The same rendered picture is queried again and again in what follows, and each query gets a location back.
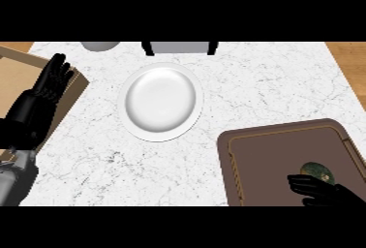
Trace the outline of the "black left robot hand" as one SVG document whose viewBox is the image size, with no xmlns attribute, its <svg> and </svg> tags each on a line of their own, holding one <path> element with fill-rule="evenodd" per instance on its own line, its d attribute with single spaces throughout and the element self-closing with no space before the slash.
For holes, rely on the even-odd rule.
<svg viewBox="0 0 366 248">
<path fill-rule="evenodd" d="M 67 56 L 56 53 L 33 87 L 23 92 L 6 117 L 0 118 L 5 131 L 0 149 L 34 150 L 45 141 L 73 75 Z"/>
</svg>

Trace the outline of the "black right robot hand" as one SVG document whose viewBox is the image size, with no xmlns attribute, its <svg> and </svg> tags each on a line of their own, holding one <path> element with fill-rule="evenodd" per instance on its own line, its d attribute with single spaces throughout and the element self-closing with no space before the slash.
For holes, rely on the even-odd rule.
<svg viewBox="0 0 366 248">
<path fill-rule="evenodd" d="M 288 176 L 291 190 L 304 196 L 304 206 L 366 207 L 366 201 L 341 185 L 307 174 Z"/>
</svg>

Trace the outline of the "green squash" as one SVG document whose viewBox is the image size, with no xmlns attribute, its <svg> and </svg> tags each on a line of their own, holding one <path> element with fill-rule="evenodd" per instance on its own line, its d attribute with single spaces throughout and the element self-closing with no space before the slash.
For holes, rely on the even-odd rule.
<svg viewBox="0 0 366 248">
<path fill-rule="evenodd" d="M 307 162 L 300 168 L 300 173 L 312 175 L 329 184 L 335 184 L 335 177 L 331 170 L 319 163 Z"/>
</svg>

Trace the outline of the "brown tray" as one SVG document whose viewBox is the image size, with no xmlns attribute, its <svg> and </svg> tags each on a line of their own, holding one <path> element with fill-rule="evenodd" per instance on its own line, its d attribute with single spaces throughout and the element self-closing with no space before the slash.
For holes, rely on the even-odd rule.
<svg viewBox="0 0 366 248">
<path fill-rule="evenodd" d="M 366 200 L 366 161 L 341 123 L 318 119 L 226 131 L 217 139 L 228 204 L 297 206 L 288 176 L 315 162 Z"/>
</svg>

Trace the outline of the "white oval plate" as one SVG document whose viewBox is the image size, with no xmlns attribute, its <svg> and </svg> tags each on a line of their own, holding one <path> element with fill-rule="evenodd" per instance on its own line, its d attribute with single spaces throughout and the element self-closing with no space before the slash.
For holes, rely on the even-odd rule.
<svg viewBox="0 0 366 248">
<path fill-rule="evenodd" d="M 141 140 L 175 140 L 194 128 L 204 102 L 203 85 L 192 71 L 175 63 L 155 63 L 142 67 L 121 86 L 121 124 Z"/>
</svg>

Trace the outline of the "grey round container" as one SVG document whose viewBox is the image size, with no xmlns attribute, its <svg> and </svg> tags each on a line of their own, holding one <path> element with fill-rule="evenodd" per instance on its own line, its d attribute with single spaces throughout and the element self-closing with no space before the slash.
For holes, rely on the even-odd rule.
<svg viewBox="0 0 366 248">
<path fill-rule="evenodd" d="M 82 45 L 90 51 L 108 51 L 118 45 L 118 42 L 83 42 Z"/>
</svg>

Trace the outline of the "grey appliance with black legs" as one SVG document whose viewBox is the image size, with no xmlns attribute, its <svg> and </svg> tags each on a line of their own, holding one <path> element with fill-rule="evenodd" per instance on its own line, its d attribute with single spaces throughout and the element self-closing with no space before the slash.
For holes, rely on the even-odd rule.
<svg viewBox="0 0 366 248">
<path fill-rule="evenodd" d="M 219 42 L 144 42 L 142 48 L 148 56 L 158 53 L 204 53 L 214 55 Z"/>
</svg>

